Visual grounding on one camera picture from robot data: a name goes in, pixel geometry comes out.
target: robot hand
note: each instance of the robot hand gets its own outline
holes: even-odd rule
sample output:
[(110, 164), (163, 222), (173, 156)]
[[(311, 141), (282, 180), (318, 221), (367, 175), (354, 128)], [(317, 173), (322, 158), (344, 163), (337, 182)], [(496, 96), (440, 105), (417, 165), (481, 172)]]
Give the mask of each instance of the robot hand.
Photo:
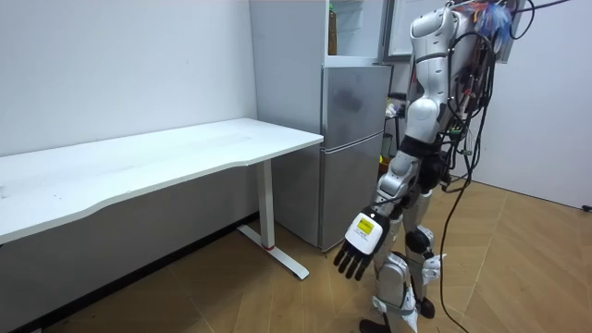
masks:
[(340, 273), (347, 269), (345, 278), (352, 278), (355, 273), (355, 279), (359, 281), (387, 234), (389, 219), (366, 207), (350, 224), (333, 265), (339, 267)]

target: wooden floor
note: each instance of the wooden floor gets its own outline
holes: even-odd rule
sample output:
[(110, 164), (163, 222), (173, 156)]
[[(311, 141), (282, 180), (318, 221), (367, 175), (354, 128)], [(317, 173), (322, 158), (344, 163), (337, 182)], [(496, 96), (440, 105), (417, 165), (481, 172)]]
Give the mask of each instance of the wooden floor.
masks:
[[(454, 198), (433, 196), (424, 225), (437, 240)], [(345, 279), (331, 264), (336, 251), (321, 254), (281, 227), (277, 245), (310, 270), (305, 281), (234, 232), (47, 331), (349, 333), (362, 317), (380, 320), (372, 276)], [(470, 332), (592, 332), (591, 214), (473, 184), (446, 245), (446, 303)], [(419, 332), (459, 332), (438, 293), (432, 283), (437, 317), (420, 318)]]

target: yellow label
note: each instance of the yellow label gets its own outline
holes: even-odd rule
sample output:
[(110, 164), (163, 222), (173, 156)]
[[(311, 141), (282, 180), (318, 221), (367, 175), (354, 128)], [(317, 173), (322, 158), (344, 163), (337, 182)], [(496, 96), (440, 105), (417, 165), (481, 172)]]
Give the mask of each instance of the yellow label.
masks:
[(361, 219), (360, 222), (358, 222), (358, 229), (363, 231), (366, 235), (370, 235), (370, 232), (372, 232), (373, 228), (374, 225), (365, 219)]

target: robot leg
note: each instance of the robot leg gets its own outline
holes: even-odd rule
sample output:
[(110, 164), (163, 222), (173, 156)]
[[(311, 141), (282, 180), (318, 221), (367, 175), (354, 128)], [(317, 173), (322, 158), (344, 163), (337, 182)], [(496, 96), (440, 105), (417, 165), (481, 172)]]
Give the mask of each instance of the robot leg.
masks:
[(426, 259), (434, 257), (434, 234), (421, 226), (422, 219), (429, 206), (432, 191), (421, 194), (415, 204), (403, 210), (403, 227), (405, 228), (405, 255), (413, 280), (413, 290), (419, 304), (420, 313), (426, 318), (435, 315), (434, 304), (427, 299), (427, 280), (423, 275)]
[(401, 222), (402, 216), (390, 220), (388, 236), (375, 255), (376, 296), (373, 305), (382, 313), (385, 323), (362, 320), (362, 333), (401, 333), (404, 326), (417, 331), (417, 310), (409, 267), (402, 254), (390, 250)]

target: table top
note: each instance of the table top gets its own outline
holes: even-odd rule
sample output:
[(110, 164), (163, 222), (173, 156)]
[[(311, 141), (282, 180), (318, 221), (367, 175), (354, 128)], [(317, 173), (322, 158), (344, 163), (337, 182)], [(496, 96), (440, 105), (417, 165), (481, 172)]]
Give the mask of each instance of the table top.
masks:
[(0, 244), (323, 141), (248, 118), (0, 157)]

